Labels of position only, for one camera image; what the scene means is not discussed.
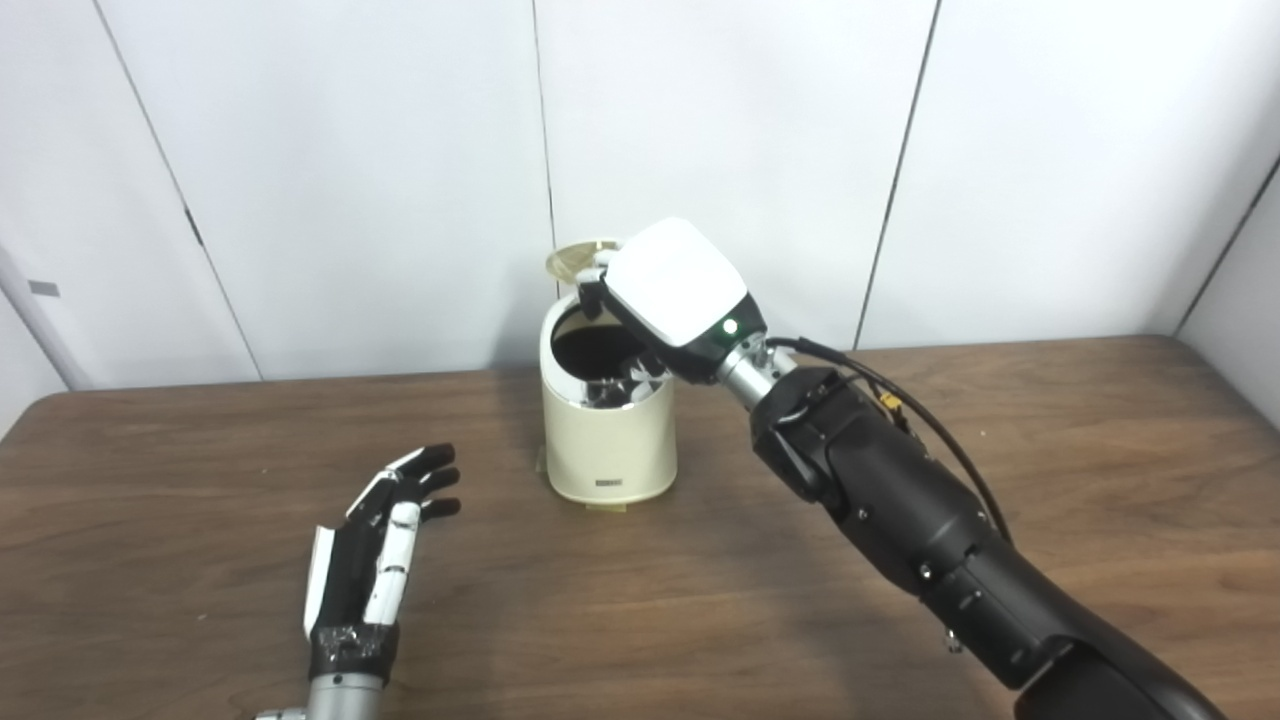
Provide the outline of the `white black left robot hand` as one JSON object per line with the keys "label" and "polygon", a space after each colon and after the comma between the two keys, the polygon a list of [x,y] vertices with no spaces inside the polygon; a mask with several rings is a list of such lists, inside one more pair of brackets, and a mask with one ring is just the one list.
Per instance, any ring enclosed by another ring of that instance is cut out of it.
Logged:
{"label": "white black left robot hand", "polygon": [[457,498],[438,496],[458,480],[454,446],[424,446],[379,470],[338,528],[316,528],[303,602],[308,679],[366,675],[388,684],[419,529],[461,510]]}

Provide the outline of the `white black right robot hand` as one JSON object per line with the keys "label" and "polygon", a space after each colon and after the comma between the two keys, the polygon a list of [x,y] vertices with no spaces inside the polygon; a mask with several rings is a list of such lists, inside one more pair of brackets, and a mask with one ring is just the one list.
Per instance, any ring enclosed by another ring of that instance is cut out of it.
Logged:
{"label": "white black right robot hand", "polygon": [[668,218],[598,250],[573,275],[586,313],[604,310],[671,375],[722,386],[753,410],[773,386],[753,368],[768,325],[744,278],[691,222]]}

